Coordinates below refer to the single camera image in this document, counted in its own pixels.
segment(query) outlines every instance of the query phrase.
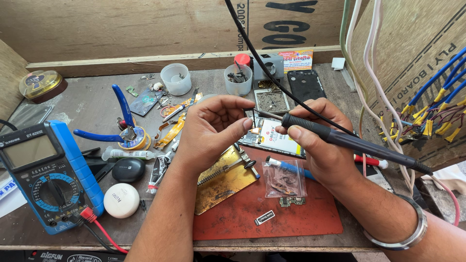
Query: multimeter rotary dial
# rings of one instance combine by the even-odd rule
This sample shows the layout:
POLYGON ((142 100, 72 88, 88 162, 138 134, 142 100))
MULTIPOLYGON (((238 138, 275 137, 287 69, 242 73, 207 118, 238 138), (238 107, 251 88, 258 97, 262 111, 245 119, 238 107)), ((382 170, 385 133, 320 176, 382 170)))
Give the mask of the multimeter rotary dial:
POLYGON ((61 212, 79 200, 80 188, 71 177, 62 173, 41 176, 32 186, 32 197, 41 208, 61 212))

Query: small plastic bag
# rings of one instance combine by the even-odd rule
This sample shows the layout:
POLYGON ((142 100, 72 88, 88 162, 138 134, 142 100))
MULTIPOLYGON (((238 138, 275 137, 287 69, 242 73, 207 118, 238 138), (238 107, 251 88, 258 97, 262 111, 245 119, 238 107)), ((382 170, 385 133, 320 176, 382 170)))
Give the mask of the small plastic bag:
POLYGON ((307 197, 302 161, 280 162, 280 166, 262 162, 266 179, 265 197, 307 197))

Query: blue multimeter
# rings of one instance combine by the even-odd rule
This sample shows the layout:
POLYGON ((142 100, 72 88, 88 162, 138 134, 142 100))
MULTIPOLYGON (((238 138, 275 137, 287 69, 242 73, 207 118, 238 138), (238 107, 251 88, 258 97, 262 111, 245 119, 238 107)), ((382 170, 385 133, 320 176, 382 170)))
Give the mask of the blue multimeter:
POLYGON ((65 123, 51 120, 0 136, 0 159, 49 234, 75 226, 73 212, 103 213, 103 193, 65 123))

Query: black cable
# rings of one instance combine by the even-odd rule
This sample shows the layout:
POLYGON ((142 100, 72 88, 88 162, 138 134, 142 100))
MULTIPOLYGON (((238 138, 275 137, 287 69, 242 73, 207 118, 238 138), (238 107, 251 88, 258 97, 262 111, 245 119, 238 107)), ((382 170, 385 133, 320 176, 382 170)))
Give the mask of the black cable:
POLYGON ((318 118, 322 119, 323 121, 329 123, 330 125, 344 131, 345 133, 348 133, 354 137, 357 137, 357 135, 355 135, 353 132, 349 131, 348 129, 340 126, 339 124, 333 122, 332 120, 324 117, 323 115, 317 113, 316 111, 312 110, 312 108, 308 107, 308 105, 306 105, 305 103, 301 102, 297 97, 295 97, 291 92, 289 92, 288 90, 286 90, 286 88, 284 88, 280 82, 278 82, 275 77, 273 77, 273 75, 268 71, 267 67, 264 65, 264 62, 262 61, 262 59, 260 58, 259 54, 256 52, 256 50, 254 49, 251 41, 249 40, 249 37, 247 36, 246 32, 244 31, 244 28, 243 28, 243 25, 241 24, 240 20, 238 19, 238 17, 236 16, 236 12, 233 8, 233 5, 231 3, 230 0, 225 0, 225 3, 226 3, 226 6, 228 7, 228 10, 230 11, 230 14, 232 15, 232 18, 236 24, 236 27, 238 28, 239 32, 241 33, 241 35, 243 36, 243 39, 244 41, 246 42, 246 45, 247 47, 249 48, 249 50, 251 51, 251 53, 253 54, 254 58, 257 60, 257 63, 259 64, 260 68, 262 68, 262 70, 264 71, 264 73, 268 76, 268 78, 270 78, 270 80, 278 87, 280 88, 280 90, 283 91, 283 93, 285 93, 287 96, 289 96, 291 99, 293 99, 296 103, 298 103, 300 106, 302 106, 303 108, 305 108, 307 111, 311 112, 312 114, 314 114, 315 116, 317 116, 318 118))
POLYGON ((6 125, 7 127, 11 128, 11 130, 13 130, 13 131, 18 130, 18 129, 16 128, 16 126, 14 126, 12 123, 10 123, 10 122, 8 122, 8 121, 5 121, 5 120, 3 120, 3 119, 0 119, 0 124, 6 125))
POLYGON ((83 226, 95 237, 97 238, 97 240, 99 241, 99 243, 108 251, 110 251, 111 253, 113 254, 116 254, 116 255, 124 255, 122 252, 118 251, 118 250, 114 250, 112 249, 111 247, 109 247, 107 244, 105 244, 102 239, 94 232, 94 230, 92 230, 92 228, 90 228, 88 225, 86 224, 83 224, 83 226))

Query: soldering iron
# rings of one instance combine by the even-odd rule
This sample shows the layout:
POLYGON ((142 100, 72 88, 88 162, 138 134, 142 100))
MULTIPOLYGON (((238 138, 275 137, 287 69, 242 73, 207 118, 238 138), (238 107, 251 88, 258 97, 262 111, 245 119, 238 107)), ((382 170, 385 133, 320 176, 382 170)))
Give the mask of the soldering iron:
POLYGON ((228 7, 228 10, 230 11, 230 14, 233 18, 233 21, 238 28, 238 32, 243 36, 244 42, 246 43, 247 47, 251 51, 251 54, 253 55, 254 59, 257 60, 258 65, 264 71, 264 73, 268 76, 268 78, 281 90, 283 91, 288 97, 293 99, 295 102, 297 102, 299 105, 301 105, 304 109, 309 111, 310 113, 314 114, 315 116, 319 117, 323 121, 329 123, 330 125, 342 130, 345 133, 333 130, 325 125, 317 124, 311 121, 308 121, 306 119, 302 119, 299 117, 292 116, 290 114, 285 114, 284 117, 280 117, 271 113, 259 111, 259 113, 262 113, 266 116, 273 117, 275 119, 281 120, 281 125, 283 127, 290 127, 292 125, 299 125, 301 127, 304 127, 315 134, 317 134, 322 140, 328 143, 332 143, 335 145, 347 147, 353 150, 358 150, 362 153, 369 154, 371 156, 375 156, 378 158, 386 159, 388 161, 395 162, 397 164, 404 165, 412 170, 424 173, 424 174, 429 174, 432 175, 432 170, 427 167, 426 165, 423 165, 416 161, 414 158, 400 154, 398 152, 392 151, 388 148, 385 148, 383 146, 379 146, 376 144, 373 144, 371 142, 365 141, 360 139, 357 135, 355 135, 353 132, 350 130, 340 126, 339 124, 333 122, 332 120, 326 118, 325 116, 319 114, 318 112, 314 111, 312 108, 307 106, 304 102, 299 100, 297 97, 295 97, 290 91, 288 91, 283 85, 278 82, 269 72, 263 61, 261 60, 259 54, 256 52, 254 49, 254 46, 252 45, 251 41, 249 40, 249 37, 247 36, 247 33, 244 30, 244 26, 241 24, 240 20, 238 19, 236 15, 236 11, 231 3, 231 0, 225 0, 226 6, 228 7))
POLYGON ((414 158, 392 151, 380 145, 350 136, 343 132, 331 129, 325 125, 318 124, 303 118, 292 116, 288 113, 281 117, 272 113, 256 110, 260 114, 275 119, 281 120, 281 125, 288 128, 292 125, 298 125, 305 129, 317 134, 323 141, 332 143, 342 147, 350 148, 353 150, 360 151, 362 153, 369 154, 378 158, 382 158, 391 162, 395 162, 400 165, 404 165, 412 170, 421 172, 423 174, 430 174, 432 170, 430 167, 423 165, 416 161, 414 158))

